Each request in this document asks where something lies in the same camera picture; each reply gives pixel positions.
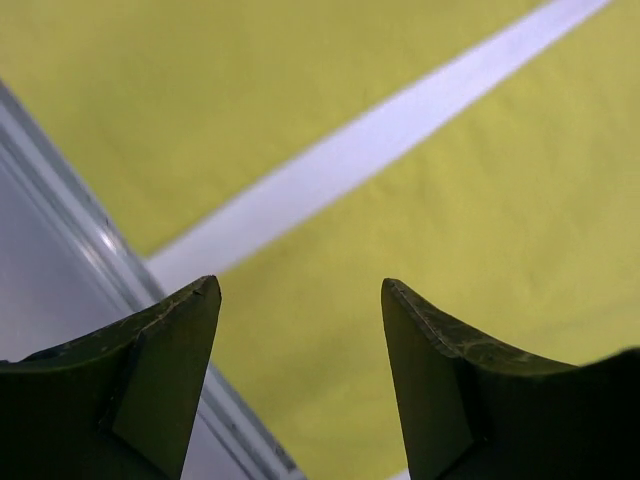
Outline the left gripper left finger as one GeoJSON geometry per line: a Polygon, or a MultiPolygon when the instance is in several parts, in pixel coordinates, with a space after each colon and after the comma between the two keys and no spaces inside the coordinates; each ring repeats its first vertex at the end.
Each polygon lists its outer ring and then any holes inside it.
{"type": "Polygon", "coordinates": [[[204,276],[75,340],[1,365],[5,479],[177,479],[216,333],[204,276]]]}

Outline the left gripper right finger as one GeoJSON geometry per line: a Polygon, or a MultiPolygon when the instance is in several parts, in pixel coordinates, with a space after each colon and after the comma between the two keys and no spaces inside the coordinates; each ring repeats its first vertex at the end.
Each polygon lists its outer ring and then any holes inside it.
{"type": "Polygon", "coordinates": [[[639,352],[583,366],[498,340],[397,279],[381,287],[413,479],[635,479],[639,352]]]}

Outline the yellow-green trousers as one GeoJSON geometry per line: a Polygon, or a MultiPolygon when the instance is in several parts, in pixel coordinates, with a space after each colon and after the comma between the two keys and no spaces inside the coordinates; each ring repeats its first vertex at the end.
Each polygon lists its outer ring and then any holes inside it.
{"type": "Polygon", "coordinates": [[[404,281],[525,350],[639,342],[635,1],[5,1],[1,77],[313,479],[406,466],[404,281]]]}

